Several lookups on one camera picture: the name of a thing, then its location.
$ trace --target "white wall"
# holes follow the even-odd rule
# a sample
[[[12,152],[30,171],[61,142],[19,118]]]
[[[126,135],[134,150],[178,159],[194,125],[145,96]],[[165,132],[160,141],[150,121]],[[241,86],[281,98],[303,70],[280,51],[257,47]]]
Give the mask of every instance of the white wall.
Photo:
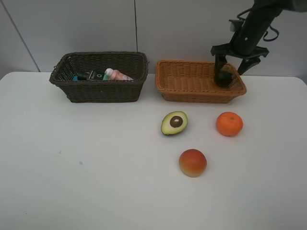
[[[253,0],[136,0],[139,50],[150,70],[161,59],[212,60],[214,45],[230,42],[229,19],[236,19]],[[301,76],[307,73],[307,13],[284,11],[273,22],[275,42],[260,42],[270,54],[246,75]],[[227,58],[238,67],[240,59]]]
[[[3,2],[41,71],[52,71],[69,52],[137,50],[134,0]],[[138,50],[147,55],[150,73],[154,73],[155,64],[161,59],[214,60],[211,47],[228,43],[233,35],[228,20],[250,8],[253,0],[135,0],[135,3]],[[296,76],[307,81],[306,20],[307,13],[289,11],[276,18],[273,26],[280,31],[280,37],[271,43],[260,42],[270,54],[262,57],[261,64],[246,75]],[[1,40],[5,40],[2,44],[15,44],[11,38],[14,36],[17,35],[2,35]],[[2,48],[6,53],[15,49],[20,47]],[[8,66],[26,65],[25,70],[33,69],[31,62],[16,62],[6,55],[1,59],[6,59]],[[228,57],[228,61],[238,67],[241,60]]]
[[[136,51],[133,0],[4,0],[41,71],[80,51]]]
[[[0,79],[13,71],[37,71],[0,2]]]

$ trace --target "pink bottle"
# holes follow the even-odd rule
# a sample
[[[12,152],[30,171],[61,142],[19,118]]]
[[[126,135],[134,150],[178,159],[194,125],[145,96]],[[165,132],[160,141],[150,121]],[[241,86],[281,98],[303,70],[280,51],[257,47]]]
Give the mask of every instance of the pink bottle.
[[[109,80],[111,80],[111,81],[116,81],[116,80],[133,81],[132,78],[122,74],[118,70],[113,70],[113,69],[108,68],[108,69],[106,69],[105,74],[109,77]]]

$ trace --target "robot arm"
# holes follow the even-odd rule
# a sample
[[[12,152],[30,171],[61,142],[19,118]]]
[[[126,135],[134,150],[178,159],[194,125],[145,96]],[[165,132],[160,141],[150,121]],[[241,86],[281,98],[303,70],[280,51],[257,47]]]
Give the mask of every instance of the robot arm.
[[[232,74],[222,70],[227,63],[226,55],[243,59],[238,68],[240,75],[259,64],[260,56],[268,55],[268,49],[258,47],[257,44],[267,33],[267,29],[271,28],[270,25],[275,17],[279,16],[283,10],[307,12],[307,0],[255,0],[252,8],[237,16],[239,20],[230,20],[235,31],[230,43],[213,46],[211,50],[211,54],[215,55],[214,80],[219,86],[226,87],[232,81]],[[243,19],[241,15],[247,12],[249,12],[247,18]],[[278,31],[271,29],[278,36]]]

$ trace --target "bottle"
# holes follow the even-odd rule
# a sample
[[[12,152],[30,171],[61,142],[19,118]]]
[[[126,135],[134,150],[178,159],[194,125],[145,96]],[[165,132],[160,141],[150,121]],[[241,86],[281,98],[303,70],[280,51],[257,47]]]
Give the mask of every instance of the bottle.
[[[118,70],[113,70],[111,68],[106,69],[105,74],[109,77],[109,80],[111,81],[133,81],[132,78],[122,74]]]
[[[74,77],[74,80],[75,79],[77,81],[108,81],[109,77],[103,72],[97,72],[92,70],[91,72],[78,72],[77,77]]]

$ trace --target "basket rim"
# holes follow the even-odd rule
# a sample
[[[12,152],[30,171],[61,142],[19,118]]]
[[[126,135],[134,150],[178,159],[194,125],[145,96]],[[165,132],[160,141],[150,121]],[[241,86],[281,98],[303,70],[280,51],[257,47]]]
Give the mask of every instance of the basket rim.
[[[164,88],[160,84],[160,65],[162,63],[198,63],[198,64],[212,64],[215,63],[214,61],[184,61],[184,60],[160,60],[157,62],[156,65],[156,74],[155,74],[155,85],[158,91],[161,93],[168,93],[168,94],[191,94],[191,95],[214,95],[214,96],[222,96],[221,94],[228,94],[230,96],[241,96],[244,95],[247,92],[246,86],[244,82],[242,81],[239,73],[237,72],[236,68],[231,65],[230,63],[227,63],[225,66],[230,67],[230,69],[234,72],[237,79],[239,80],[242,90],[241,91],[214,91],[214,90],[170,90],[168,88]]]
[[[89,80],[80,80],[80,81],[72,81],[72,80],[57,80],[55,79],[56,75],[58,74],[61,66],[64,64],[64,62],[70,58],[71,56],[85,56],[85,55],[101,55],[101,54],[123,54],[123,55],[136,55],[141,56],[143,58],[144,63],[144,74],[140,79],[137,80],[95,80],[95,81],[89,81]],[[56,86],[68,86],[68,85],[140,85],[143,84],[148,75],[148,60],[144,53],[142,52],[130,52],[130,51],[102,51],[102,52],[73,52],[73,53],[67,53],[65,54],[61,60],[58,62],[58,64],[54,67],[53,71],[51,72],[49,81],[51,84],[54,84]]]

